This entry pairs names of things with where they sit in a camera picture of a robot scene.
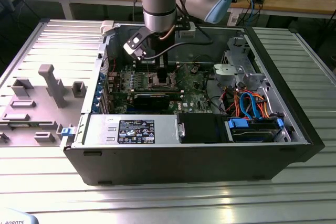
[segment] warning label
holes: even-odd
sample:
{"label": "warning label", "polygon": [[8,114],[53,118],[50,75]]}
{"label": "warning label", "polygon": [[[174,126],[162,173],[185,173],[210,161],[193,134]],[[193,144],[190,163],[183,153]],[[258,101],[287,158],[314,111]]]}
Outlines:
{"label": "warning label", "polygon": [[119,144],[154,144],[154,120],[120,120]]}

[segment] red cable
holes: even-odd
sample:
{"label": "red cable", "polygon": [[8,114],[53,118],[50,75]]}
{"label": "red cable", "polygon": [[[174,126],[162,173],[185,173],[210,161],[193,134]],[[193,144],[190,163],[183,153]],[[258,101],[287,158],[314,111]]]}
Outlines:
{"label": "red cable", "polygon": [[114,70],[116,69],[116,63],[115,63],[116,61],[115,61],[115,60],[116,60],[116,59],[114,59],[114,60],[113,60],[113,64],[114,64],[114,65],[113,65],[113,70],[112,70],[112,73],[113,73],[113,72],[114,72]]}

